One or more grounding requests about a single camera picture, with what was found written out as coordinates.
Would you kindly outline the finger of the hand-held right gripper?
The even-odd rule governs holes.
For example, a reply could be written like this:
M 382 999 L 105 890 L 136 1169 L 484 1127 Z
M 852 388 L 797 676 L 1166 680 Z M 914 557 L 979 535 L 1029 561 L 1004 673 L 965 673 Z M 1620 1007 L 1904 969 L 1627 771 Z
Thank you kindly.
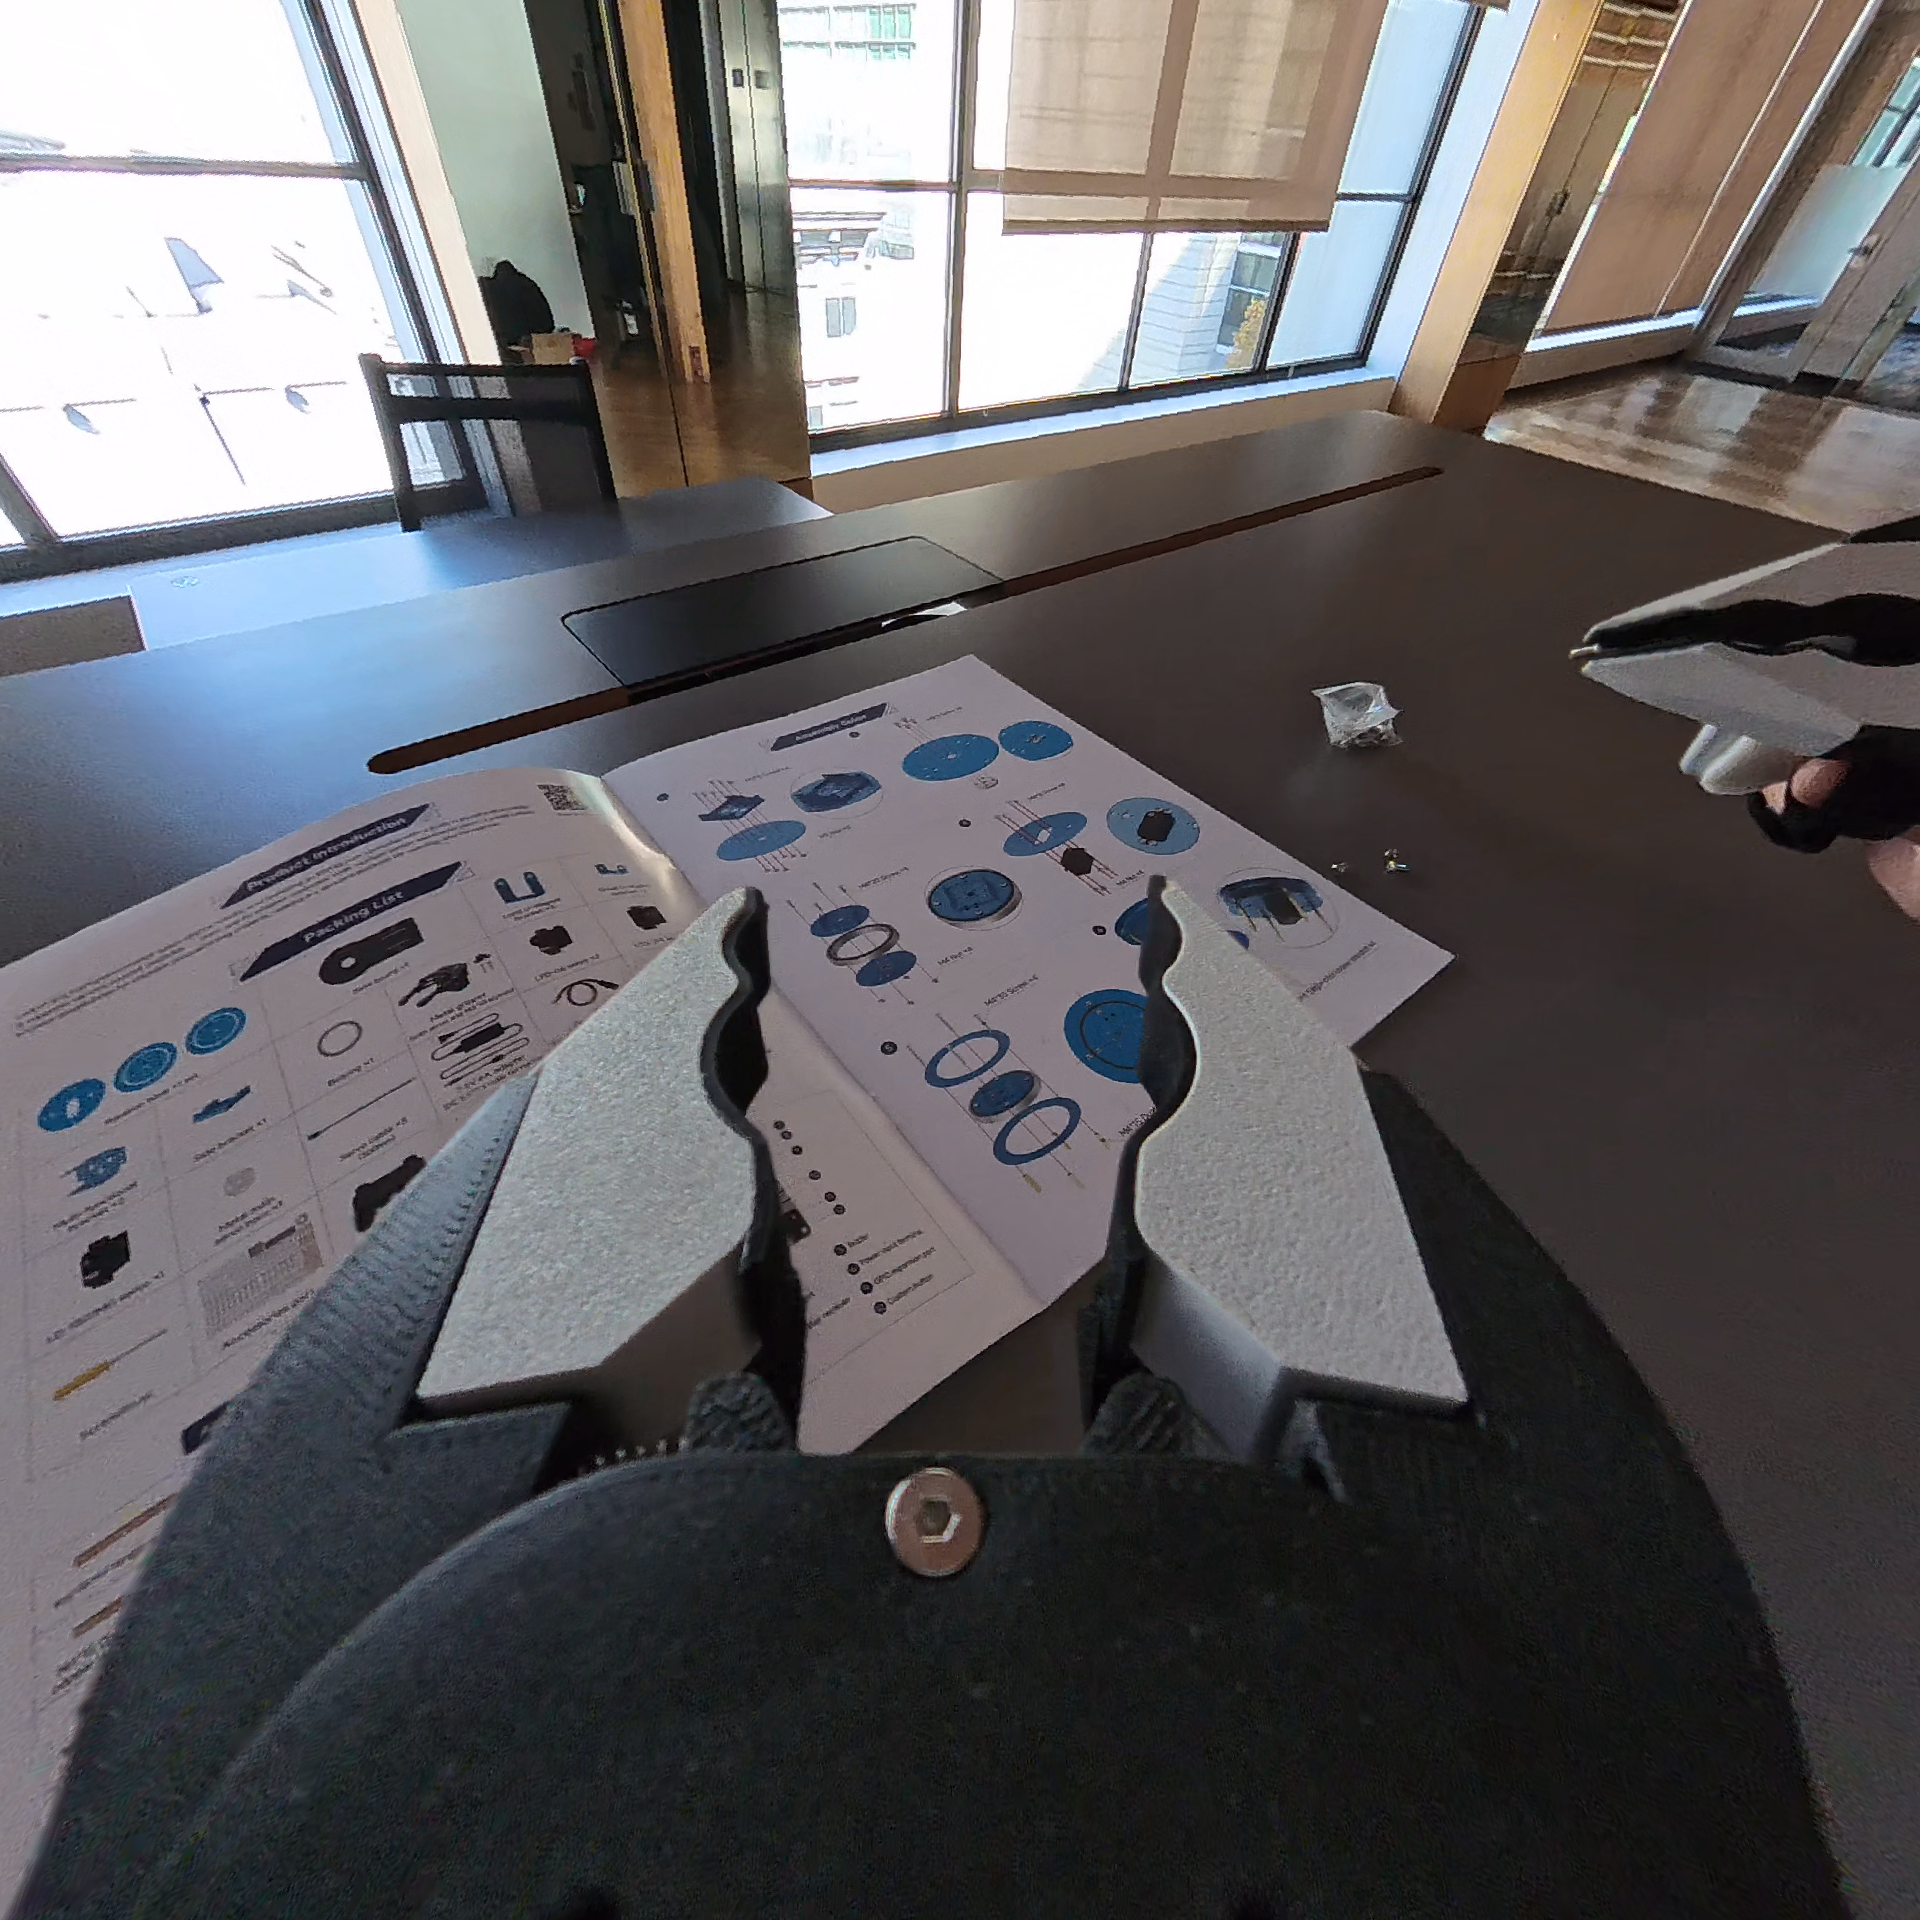
M 1682 773 L 1718 798 L 1761 795 L 1789 781 L 1806 757 L 1826 757 L 1862 732 L 1915 741 L 1915 664 L 1868 667 L 1826 651 L 1762 657 L 1726 644 L 1659 651 L 1577 651 L 1583 676 L 1697 721 Z
M 1754 657 L 1915 659 L 1915 535 L 1857 535 L 1708 583 L 1595 623 L 1581 648 L 1636 657 L 1711 644 Z

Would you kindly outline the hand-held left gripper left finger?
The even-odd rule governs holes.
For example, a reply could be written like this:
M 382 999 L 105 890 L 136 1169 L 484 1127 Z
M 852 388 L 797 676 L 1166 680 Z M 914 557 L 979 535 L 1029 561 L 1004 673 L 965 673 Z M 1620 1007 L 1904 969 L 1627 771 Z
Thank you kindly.
M 539 1069 L 416 1383 L 428 1414 L 575 1400 L 609 1445 L 682 1433 L 754 1371 L 801 1426 L 801 1279 L 766 1144 L 766 908 L 699 914 Z

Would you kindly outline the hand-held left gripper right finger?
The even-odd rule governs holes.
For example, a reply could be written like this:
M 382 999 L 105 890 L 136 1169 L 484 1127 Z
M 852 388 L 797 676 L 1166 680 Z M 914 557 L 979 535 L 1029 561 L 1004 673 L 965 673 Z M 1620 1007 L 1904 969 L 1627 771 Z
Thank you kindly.
M 1352 1050 L 1162 879 L 1138 975 L 1151 1117 L 1115 1179 L 1115 1354 L 1248 1462 L 1296 1400 L 1461 1411 Z

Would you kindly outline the pale grey desk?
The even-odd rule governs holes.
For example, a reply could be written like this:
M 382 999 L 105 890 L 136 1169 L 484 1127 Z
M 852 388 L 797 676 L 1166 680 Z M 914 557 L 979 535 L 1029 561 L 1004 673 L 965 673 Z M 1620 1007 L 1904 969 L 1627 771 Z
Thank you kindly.
M 766 476 L 672 486 L 609 511 L 366 525 L 2 587 L 2 676 L 132 657 L 284 620 L 403 603 L 451 587 L 744 535 L 829 511 Z

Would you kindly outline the person's right hand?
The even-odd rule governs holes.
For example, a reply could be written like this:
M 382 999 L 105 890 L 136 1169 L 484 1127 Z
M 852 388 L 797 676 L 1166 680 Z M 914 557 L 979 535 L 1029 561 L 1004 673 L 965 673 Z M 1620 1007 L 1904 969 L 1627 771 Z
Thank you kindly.
M 1836 757 L 1803 760 L 1789 778 L 1785 798 L 1796 805 L 1806 805 L 1813 810 L 1820 810 L 1832 799 L 1832 795 L 1841 786 L 1847 771 L 1850 767 Z M 1909 831 L 1906 835 L 1897 835 L 1897 840 L 1868 842 L 1863 846 L 1863 870 L 1874 879 L 1874 884 L 1882 893 L 1882 897 L 1906 920 L 1915 920 L 1915 832 Z

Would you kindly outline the open instruction booklet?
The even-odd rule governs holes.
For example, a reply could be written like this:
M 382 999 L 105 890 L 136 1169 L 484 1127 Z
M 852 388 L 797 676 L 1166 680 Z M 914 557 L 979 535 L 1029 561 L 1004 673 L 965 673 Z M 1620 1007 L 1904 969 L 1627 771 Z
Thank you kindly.
M 213 1423 L 436 1151 L 714 897 L 852 1452 L 1100 1253 L 1150 879 L 1339 1041 L 1453 953 L 979 659 L 581 771 L 420 781 L 2 969 L 2 1812 L 28 1842 Z

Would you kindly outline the window with roller blind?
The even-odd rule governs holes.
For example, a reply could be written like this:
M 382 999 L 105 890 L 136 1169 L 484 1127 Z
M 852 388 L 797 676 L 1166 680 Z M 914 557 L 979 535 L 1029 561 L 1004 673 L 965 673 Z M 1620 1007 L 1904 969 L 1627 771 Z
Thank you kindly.
M 780 4 L 807 427 L 908 421 L 1360 366 L 1479 9 L 1387 4 L 1325 232 L 1011 234 L 1011 4 Z

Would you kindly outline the black slat-back chair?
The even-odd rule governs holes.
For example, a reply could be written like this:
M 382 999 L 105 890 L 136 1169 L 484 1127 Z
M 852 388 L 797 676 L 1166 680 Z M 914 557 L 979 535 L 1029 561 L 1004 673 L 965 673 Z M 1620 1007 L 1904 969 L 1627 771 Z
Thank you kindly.
M 592 512 L 618 502 L 588 364 L 416 366 L 360 359 L 395 517 Z

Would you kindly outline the beige roller blind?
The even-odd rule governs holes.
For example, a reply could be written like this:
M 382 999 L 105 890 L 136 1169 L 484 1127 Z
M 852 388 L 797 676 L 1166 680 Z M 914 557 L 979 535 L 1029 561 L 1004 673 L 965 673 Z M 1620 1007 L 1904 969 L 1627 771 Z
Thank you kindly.
M 1333 225 L 1384 4 L 1015 4 L 1001 228 Z

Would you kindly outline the black backpack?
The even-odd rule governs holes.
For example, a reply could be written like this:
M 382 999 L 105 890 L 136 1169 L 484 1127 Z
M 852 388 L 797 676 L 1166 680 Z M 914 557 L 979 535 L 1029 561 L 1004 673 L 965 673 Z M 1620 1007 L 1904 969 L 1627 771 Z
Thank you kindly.
M 555 329 L 551 303 L 539 290 L 539 280 L 502 260 L 489 274 L 475 278 L 475 288 L 499 359 L 535 359 L 535 343 Z

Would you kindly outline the large grid window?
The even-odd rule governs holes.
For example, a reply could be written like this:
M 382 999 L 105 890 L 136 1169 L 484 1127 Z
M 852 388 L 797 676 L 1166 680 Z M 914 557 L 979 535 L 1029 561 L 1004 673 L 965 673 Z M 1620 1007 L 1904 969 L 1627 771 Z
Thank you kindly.
M 2 573 L 378 517 L 416 252 L 349 4 L 2 4 Z

